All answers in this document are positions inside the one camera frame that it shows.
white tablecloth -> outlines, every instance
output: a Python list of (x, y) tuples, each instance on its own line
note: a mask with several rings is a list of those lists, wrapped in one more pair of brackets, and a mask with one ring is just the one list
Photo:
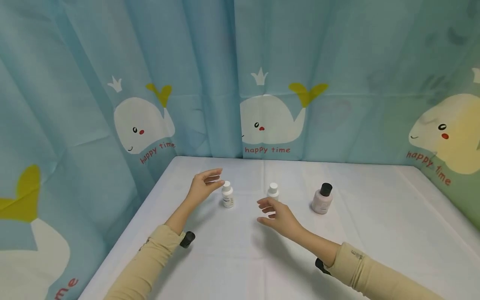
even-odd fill
[[(314, 266), (315, 257), (256, 223), (256, 201), (279, 185), (307, 229), (348, 241), (446, 299), (480, 299), (480, 234), (414, 167), (177, 157), (155, 185), (81, 300), (102, 299), (148, 235), (186, 195), (195, 173), (223, 168), (235, 206), (213, 193), (190, 217), (190, 248), (178, 248), (151, 299), (360, 299)], [(309, 205), (323, 182), (333, 185), (326, 215)]]

sleeve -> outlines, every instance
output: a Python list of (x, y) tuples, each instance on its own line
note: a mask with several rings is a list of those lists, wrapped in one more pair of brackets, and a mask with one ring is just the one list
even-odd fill
[(333, 277), (371, 300), (442, 300), (403, 274), (371, 259), (348, 243), (338, 249), (334, 264), (325, 268)]
[(167, 225), (158, 226), (117, 277), (104, 300), (147, 299), (160, 271), (184, 237), (184, 232), (177, 235)]

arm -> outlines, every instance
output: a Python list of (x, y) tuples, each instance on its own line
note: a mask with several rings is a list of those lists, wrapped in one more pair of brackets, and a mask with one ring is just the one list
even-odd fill
[(442, 298), (401, 273), (371, 259), (347, 243), (341, 246), (319, 237), (297, 221), (288, 206), (272, 198), (257, 202), (264, 213), (258, 222), (309, 250), (327, 271), (371, 300), (441, 300)]
[(222, 169), (213, 169), (195, 175), (185, 200), (164, 225), (155, 229), (127, 264), (104, 300), (145, 300), (168, 259), (183, 240), (183, 227), (194, 209), (225, 182), (220, 179)]

white bottle cap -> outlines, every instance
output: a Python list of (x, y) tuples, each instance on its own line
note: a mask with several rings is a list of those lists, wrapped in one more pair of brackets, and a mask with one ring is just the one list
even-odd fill
[(222, 187), (222, 192), (228, 192), (232, 189), (232, 187), (230, 186), (230, 181), (225, 181), (225, 183), (223, 184), (223, 187)]
[(275, 194), (277, 191), (278, 191), (278, 184), (276, 184), (275, 182), (272, 182), (270, 184), (270, 188), (268, 189), (268, 192), (270, 194)]

small white bottle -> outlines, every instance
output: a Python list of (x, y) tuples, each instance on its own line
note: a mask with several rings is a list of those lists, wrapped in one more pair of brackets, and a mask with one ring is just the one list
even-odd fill
[(267, 191), (267, 197), (272, 197), (274, 198), (275, 200), (278, 201), (278, 184), (276, 184), (275, 182), (272, 182), (270, 184), (270, 187), (268, 188), (268, 191)]
[(322, 184), (322, 188), (315, 192), (312, 201), (312, 209), (314, 212), (321, 215), (327, 213), (333, 200), (333, 196), (331, 195), (332, 188), (330, 183), (324, 183)]
[(233, 207), (233, 188), (230, 186), (230, 181), (225, 181), (222, 187), (223, 206), (226, 208)]

